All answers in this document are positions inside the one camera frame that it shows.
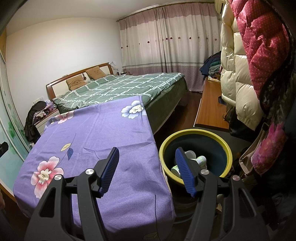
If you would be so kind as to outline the left brown pillow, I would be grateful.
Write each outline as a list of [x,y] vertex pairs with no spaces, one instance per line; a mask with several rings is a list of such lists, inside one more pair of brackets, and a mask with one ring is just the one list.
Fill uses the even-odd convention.
[[85,81],[82,74],[67,79],[66,83],[67,83],[70,91],[76,90],[76,89],[86,85],[86,81]]

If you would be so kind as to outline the wooden desk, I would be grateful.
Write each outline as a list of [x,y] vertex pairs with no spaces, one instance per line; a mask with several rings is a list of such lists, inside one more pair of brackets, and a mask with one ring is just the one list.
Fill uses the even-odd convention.
[[226,106],[219,103],[218,97],[220,96],[220,82],[209,81],[206,78],[194,127],[228,132],[229,123],[223,119],[223,115],[226,112]]

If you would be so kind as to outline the white nightstand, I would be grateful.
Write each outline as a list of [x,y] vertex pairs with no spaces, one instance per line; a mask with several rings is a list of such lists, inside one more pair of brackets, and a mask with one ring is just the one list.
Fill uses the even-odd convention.
[[46,116],[44,116],[40,121],[35,123],[35,127],[37,128],[40,135],[43,134],[47,121],[50,118],[52,118],[52,117],[54,117],[54,116],[56,116],[58,114],[59,114],[59,111],[58,111],[57,108],[55,108],[50,113],[48,113]]

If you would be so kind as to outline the purple floral tablecloth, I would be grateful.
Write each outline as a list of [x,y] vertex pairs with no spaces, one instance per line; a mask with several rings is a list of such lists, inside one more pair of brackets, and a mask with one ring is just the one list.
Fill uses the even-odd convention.
[[55,175],[74,177],[119,149],[119,163],[98,207],[110,240],[164,240],[175,220],[144,101],[132,96],[50,119],[13,186],[31,216]]

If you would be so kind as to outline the beige air conditioner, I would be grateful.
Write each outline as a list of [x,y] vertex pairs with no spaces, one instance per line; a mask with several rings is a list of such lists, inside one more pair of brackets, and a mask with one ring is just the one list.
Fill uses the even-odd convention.
[[217,11],[217,13],[222,14],[223,8],[226,4],[226,1],[225,0],[215,0],[214,4],[215,4],[215,10]]

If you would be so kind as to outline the red puffer jacket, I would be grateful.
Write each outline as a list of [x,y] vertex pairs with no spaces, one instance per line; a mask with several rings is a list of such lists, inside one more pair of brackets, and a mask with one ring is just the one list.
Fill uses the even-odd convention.
[[265,1],[230,1],[257,96],[288,56],[287,30]]

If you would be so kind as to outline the right brown pillow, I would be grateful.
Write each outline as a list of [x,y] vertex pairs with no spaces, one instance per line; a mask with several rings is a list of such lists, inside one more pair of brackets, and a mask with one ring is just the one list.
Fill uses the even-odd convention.
[[99,66],[95,66],[93,68],[90,68],[86,70],[87,75],[89,76],[90,79],[97,80],[100,78],[104,78],[107,76],[106,73],[104,73]]

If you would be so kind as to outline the clothes pile on desk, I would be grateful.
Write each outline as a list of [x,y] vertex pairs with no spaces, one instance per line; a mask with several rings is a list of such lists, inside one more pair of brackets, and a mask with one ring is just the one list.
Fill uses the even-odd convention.
[[221,65],[221,51],[208,57],[199,70],[204,77],[208,77],[210,68],[217,65]]

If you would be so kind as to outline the dark clothes pile on nightstand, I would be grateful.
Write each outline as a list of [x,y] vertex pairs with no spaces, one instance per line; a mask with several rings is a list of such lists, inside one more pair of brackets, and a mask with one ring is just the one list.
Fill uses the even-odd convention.
[[38,111],[42,111],[46,106],[47,106],[46,102],[38,101],[31,107],[31,109],[28,112],[26,122],[25,122],[24,132],[25,132],[25,137],[29,143],[36,144],[36,142],[41,136],[37,128],[35,127],[35,124],[33,123],[33,117],[35,113],[37,113]]

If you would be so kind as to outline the pink white curtain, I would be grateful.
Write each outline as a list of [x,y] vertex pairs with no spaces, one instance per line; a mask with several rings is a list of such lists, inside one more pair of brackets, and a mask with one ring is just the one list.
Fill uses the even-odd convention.
[[213,3],[164,5],[127,16],[118,24],[123,71],[180,72],[190,91],[203,91],[200,68],[221,50],[221,21]]

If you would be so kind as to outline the white paper cup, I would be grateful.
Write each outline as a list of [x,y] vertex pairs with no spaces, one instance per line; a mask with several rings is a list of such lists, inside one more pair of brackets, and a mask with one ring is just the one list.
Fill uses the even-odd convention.
[[191,150],[186,151],[185,155],[188,159],[196,159],[197,158],[195,152],[193,152]]

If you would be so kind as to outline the bed with green plaid quilt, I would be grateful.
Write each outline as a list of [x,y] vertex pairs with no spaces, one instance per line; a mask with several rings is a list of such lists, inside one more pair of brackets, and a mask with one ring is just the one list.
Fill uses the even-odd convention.
[[60,113],[126,97],[141,96],[153,133],[156,133],[187,90],[182,73],[108,75],[53,98]]

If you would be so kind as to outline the yellow rim trash bin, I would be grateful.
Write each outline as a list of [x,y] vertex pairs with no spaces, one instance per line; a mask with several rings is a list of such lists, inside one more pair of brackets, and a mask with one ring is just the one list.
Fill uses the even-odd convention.
[[171,168],[177,164],[175,151],[178,147],[193,151],[197,157],[205,156],[208,170],[217,176],[224,178],[230,172],[232,152],[222,137],[200,128],[185,129],[167,137],[159,149],[164,173],[180,185],[184,185],[183,180],[171,172]]

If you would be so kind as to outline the cream puffer jacket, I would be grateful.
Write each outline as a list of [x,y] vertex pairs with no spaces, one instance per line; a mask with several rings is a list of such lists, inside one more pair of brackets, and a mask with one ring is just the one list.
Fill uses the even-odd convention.
[[235,107],[239,121],[255,130],[263,112],[253,88],[246,52],[229,1],[225,2],[222,11],[220,39],[222,99]]

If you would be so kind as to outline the pink floral garment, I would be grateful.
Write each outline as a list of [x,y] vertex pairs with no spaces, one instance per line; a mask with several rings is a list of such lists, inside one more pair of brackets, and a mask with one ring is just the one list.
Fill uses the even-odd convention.
[[266,138],[259,143],[251,157],[252,166],[260,175],[271,168],[283,149],[286,141],[283,126],[284,122],[277,125],[271,123]]

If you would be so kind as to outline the wooden headboard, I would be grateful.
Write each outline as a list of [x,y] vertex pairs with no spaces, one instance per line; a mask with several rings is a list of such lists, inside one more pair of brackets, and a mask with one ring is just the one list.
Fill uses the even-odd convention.
[[99,65],[91,66],[74,73],[65,75],[55,81],[50,82],[46,85],[47,94],[50,100],[53,100],[57,96],[64,95],[69,91],[68,84],[66,83],[67,79],[81,75],[84,78],[84,81],[88,80],[89,77],[86,76],[86,71],[94,67],[99,67],[105,74],[113,74],[113,69],[109,63],[102,63]]

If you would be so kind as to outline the sliding wardrobe door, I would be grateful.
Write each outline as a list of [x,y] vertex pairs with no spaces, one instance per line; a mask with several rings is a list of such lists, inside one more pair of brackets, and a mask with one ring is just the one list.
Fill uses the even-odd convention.
[[30,152],[23,125],[16,112],[6,73],[6,62],[1,56],[1,189],[14,198],[13,186],[23,162]]

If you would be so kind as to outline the brown pillow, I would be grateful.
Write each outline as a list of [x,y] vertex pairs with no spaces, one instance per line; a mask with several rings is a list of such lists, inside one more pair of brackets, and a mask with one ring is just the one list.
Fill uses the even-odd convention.
[[76,89],[86,85],[86,81],[85,81],[82,74],[67,79],[66,83],[67,83],[70,91],[76,90]]
[[90,79],[97,80],[100,78],[104,78],[107,76],[106,73],[104,73],[99,66],[95,66],[93,68],[90,68],[86,70],[87,75],[89,76]]

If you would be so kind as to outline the green white drink bottle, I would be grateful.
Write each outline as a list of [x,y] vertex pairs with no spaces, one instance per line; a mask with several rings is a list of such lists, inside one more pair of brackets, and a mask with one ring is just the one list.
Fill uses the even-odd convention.
[[[205,158],[204,156],[199,156],[199,157],[197,157],[197,158],[190,158],[190,160],[195,161],[196,163],[198,163],[199,166],[200,166],[202,169],[207,169],[207,163],[206,163],[207,160],[206,160],[206,158]],[[178,168],[177,165],[175,165],[175,166],[173,166],[173,168],[171,168],[171,172],[172,172],[175,176],[181,178],[181,172],[180,172],[180,170],[179,170],[179,168]]]

